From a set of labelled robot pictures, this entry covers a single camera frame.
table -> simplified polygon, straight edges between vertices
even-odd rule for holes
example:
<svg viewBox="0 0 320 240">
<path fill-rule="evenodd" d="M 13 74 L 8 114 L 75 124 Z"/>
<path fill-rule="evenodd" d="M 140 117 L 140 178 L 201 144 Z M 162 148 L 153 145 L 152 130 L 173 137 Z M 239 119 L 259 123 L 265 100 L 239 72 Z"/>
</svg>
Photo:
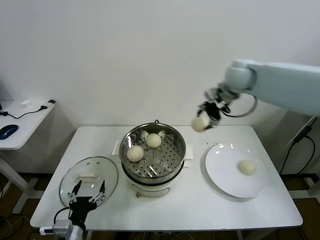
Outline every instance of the table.
<svg viewBox="0 0 320 240">
<path fill-rule="evenodd" d="M 121 168 L 112 155 L 117 140 L 133 127 L 83 126 L 78 128 L 47 186 L 30 224 L 52 226 L 55 213 L 63 208 L 59 185 L 66 171 L 82 159 L 104 156 L 113 160 L 119 171 L 118 185 L 99 210 L 89 212 L 85 225 L 92 231 L 211 231 L 267 229 L 299 226 L 303 219 L 283 184 L 276 168 L 251 126 L 219 126 L 199 134 L 190 126 L 175 126 L 186 144 L 192 144 L 194 160 L 182 169 L 174 189 L 159 198 L 136 198 Z M 243 143 L 261 155 L 269 173 L 268 186 L 252 199 L 239 199 L 213 187 L 204 170 L 205 152 L 214 143 Z M 66 219 L 68 211 L 58 219 Z"/>
<path fill-rule="evenodd" d="M 43 104 L 45 102 L 36 101 L 29 107 L 21 107 L 21 102 L 19 101 L 1 101 L 2 111 L 7 111 L 15 117 L 19 117 L 27 112 L 36 111 Z M 17 150 L 21 148 L 53 107 L 54 105 L 39 112 L 25 115 L 20 119 L 14 119 L 11 116 L 0 116 L 0 129 L 10 124 L 19 126 L 19 129 L 7 139 L 0 140 L 0 150 Z M 3 187 L 3 194 L 6 193 L 11 183 L 22 190 L 22 195 L 12 211 L 14 214 L 22 211 L 28 199 L 40 199 L 42 197 L 44 191 L 34 190 L 38 179 L 32 178 L 30 182 L 26 182 L 2 157 L 0 157 L 0 172 L 9 179 L 8 183 Z"/>
</svg>

black cable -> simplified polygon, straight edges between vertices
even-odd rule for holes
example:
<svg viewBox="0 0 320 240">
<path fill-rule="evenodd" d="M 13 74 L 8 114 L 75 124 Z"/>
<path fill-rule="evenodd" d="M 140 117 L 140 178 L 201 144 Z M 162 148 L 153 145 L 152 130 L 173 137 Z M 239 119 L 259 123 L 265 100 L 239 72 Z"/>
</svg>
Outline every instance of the black cable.
<svg viewBox="0 0 320 240">
<path fill-rule="evenodd" d="M 56 223 L 58 214 L 61 213 L 64 210 L 67 210 L 67 209 L 70 209 L 70 207 L 67 206 L 67 207 L 61 208 L 59 211 L 56 212 L 56 214 L 54 215 L 54 218 L 53 218 L 53 224 Z"/>
<path fill-rule="evenodd" d="M 304 236 L 302 236 L 302 234 L 301 234 L 301 232 L 298 230 L 298 228 L 295 227 L 294 230 L 299 234 L 299 236 L 300 236 L 300 238 L 301 238 L 302 240 L 305 240 Z"/>
<path fill-rule="evenodd" d="M 305 138 L 306 138 L 306 139 L 309 139 L 309 140 L 312 142 L 312 144 L 313 144 L 313 151 L 312 151 L 312 155 L 311 155 L 310 159 L 308 160 L 308 162 L 306 163 L 306 165 L 304 165 L 304 167 L 303 167 L 297 174 L 300 174 L 303 170 L 305 170 L 305 168 L 308 166 L 308 164 L 311 162 L 312 158 L 314 157 L 315 151 L 316 151 L 316 144 L 315 144 L 315 142 L 312 140 L 312 138 L 309 137 L 309 136 L 305 136 Z"/>
<path fill-rule="evenodd" d="M 247 111 L 246 113 L 243 113 L 243 114 L 240 114 L 240 115 L 229 115 L 228 113 L 225 113 L 224 111 L 222 111 L 222 114 L 227 116 L 227 117 L 230 117 L 230 118 L 242 118 L 242 117 L 245 117 L 249 114 L 251 114 L 257 107 L 258 105 L 258 99 L 257 97 L 253 96 L 254 97 L 254 103 L 251 107 L 251 109 L 249 111 Z"/>
<path fill-rule="evenodd" d="M 293 228 L 289 228 L 289 229 L 295 230 L 295 231 L 299 234 L 299 236 L 300 236 L 300 238 L 301 238 L 302 240 L 308 240 L 307 235 L 305 234 L 305 232 L 304 232 L 301 228 L 299 228 L 299 227 L 293 227 Z M 280 230 L 280 228 L 276 230 L 276 239 L 277 239 L 277 240 L 280 240 L 280 238 L 279 238 L 279 230 Z"/>
<path fill-rule="evenodd" d="M 132 236 L 132 238 L 130 238 L 130 240 L 133 240 L 140 232 L 136 232 L 135 235 Z"/>
<path fill-rule="evenodd" d="M 288 152 L 287 152 L 287 154 L 286 154 L 286 156 L 285 156 L 285 159 L 284 159 L 284 162 L 283 162 L 283 164 L 282 164 L 282 168 L 281 168 L 281 170 L 280 170 L 280 172 L 279 172 L 279 175 L 282 174 L 282 171 L 284 170 L 285 165 L 286 165 L 286 162 L 287 162 L 287 160 L 288 160 L 290 151 L 291 151 L 292 147 L 293 147 L 295 144 L 296 144 L 295 142 L 293 142 L 293 143 L 291 144 L 291 146 L 290 146 L 290 148 L 289 148 L 289 150 L 288 150 Z"/>
<path fill-rule="evenodd" d="M 31 240 L 32 234 L 38 234 L 38 233 L 39 233 L 39 230 L 33 230 L 33 231 L 29 232 L 26 237 L 26 240 Z"/>
<path fill-rule="evenodd" d="M 37 112 L 41 111 L 42 109 L 43 109 L 43 108 L 39 108 L 37 111 L 29 111 L 29 112 L 26 112 L 26 113 L 22 114 L 21 116 L 18 116 L 18 117 L 13 116 L 13 115 L 11 115 L 10 113 L 5 112 L 5 111 L 3 111 L 2 113 L 6 113 L 6 114 L 2 114 L 2 115 L 3 115 L 3 116 L 10 116 L 10 117 L 12 117 L 12 118 L 14 118 L 14 119 L 20 119 L 20 118 L 22 118 L 23 116 L 25 116 L 25 115 L 27 115 L 27 114 L 34 114 L 34 113 L 37 113 Z"/>
<path fill-rule="evenodd" d="M 279 229 L 277 229 L 275 232 L 276 232 L 276 239 L 277 239 L 277 240 L 280 240 L 280 237 L 279 237 Z"/>
<path fill-rule="evenodd" d="M 305 234 L 305 232 L 304 232 L 300 227 L 297 227 L 296 229 L 300 230 L 301 233 L 303 234 L 304 238 L 305 238 L 306 240 L 308 240 L 307 235 Z"/>
<path fill-rule="evenodd" d="M 150 234 L 148 235 L 148 237 L 146 238 L 146 240 L 149 240 L 151 234 L 152 234 L 152 232 L 150 232 Z"/>
</svg>

charger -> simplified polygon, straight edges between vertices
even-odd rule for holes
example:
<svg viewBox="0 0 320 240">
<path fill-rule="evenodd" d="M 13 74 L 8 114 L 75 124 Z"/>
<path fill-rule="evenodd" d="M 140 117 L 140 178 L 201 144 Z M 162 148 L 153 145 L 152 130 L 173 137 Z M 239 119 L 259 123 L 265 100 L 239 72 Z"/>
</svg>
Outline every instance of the charger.
<svg viewBox="0 0 320 240">
<path fill-rule="evenodd" d="M 37 112 L 39 112 L 39 111 L 41 111 L 43 109 L 47 109 L 51 105 L 53 105 L 55 103 L 56 103 L 56 101 L 51 99 L 51 100 L 47 101 L 45 104 L 41 105 L 40 108 L 37 111 L 29 111 L 29 112 L 26 112 L 26 113 L 22 114 L 21 116 L 18 116 L 18 117 L 9 114 L 7 111 L 1 111 L 0 112 L 0 116 L 10 116 L 10 117 L 12 117 L 14 119 L 20 119 L 20 118 L 22 118 L 23 116 L 25 116 L 27 114 L 34 114 L 34 113 L 37 113 Z"/>
</svg>

pot lid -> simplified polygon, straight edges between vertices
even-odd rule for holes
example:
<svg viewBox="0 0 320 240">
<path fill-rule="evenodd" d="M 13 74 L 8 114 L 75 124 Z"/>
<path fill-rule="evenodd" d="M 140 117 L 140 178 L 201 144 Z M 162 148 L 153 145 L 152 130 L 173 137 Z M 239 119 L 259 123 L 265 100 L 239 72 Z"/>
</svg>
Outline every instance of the pot lid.
<svg viewBox="0 0 320 240">
<path fill-rule="evenodd" d="M 102 156 L 88 157 L 76 163 L 64 175 L 59 188 L 60 200 L 69 207 L 68 193 L 72 193 L 76 185 L 76 197 L 94 197 L 104 185 L 104 203 L 116 189 L 118 177 L 117 166 L 112 160 Z"/>
</svg>

computer mouse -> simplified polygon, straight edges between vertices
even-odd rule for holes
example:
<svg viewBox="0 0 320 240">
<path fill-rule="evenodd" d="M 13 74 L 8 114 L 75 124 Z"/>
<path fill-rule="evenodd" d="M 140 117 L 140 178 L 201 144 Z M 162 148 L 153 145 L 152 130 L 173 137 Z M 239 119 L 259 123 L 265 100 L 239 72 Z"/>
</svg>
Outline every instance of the computer mouse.
<svg viewBox="0 0 320 240">
<path fill-rule="evenodd" d="M 8 138 L 11 134 L 18 130 L 18 125 L 10 124 L 0 129 L 0 140 Z"/>
</svg>

